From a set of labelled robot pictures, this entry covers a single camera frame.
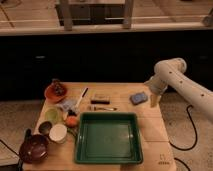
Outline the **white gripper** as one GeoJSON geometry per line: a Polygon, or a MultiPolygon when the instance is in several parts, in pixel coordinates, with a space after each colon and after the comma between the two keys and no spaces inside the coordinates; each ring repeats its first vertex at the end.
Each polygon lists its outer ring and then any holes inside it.
{"type": "Polygon", "coordinates": [[[150,107],[156,107],[161,99],[161,96],[167,89],[167,84],[160,79],[159,76],[152,76],[145,82],[145,85],[153,93],[150,95],[150,107]]]}

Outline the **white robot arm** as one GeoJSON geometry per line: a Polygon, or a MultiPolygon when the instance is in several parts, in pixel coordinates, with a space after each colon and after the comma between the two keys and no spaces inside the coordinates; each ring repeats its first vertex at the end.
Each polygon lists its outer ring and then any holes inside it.
{"type": "Polygon", "coordinates": [[[154,95],[152,103],[156,104],[167,87],[171,86],[213,124],[213,91],[186,77],[184,75],[186,69],[187,63],[183,58],[157,62],[154,66],[154,75],[145,82],[154,95]]]}

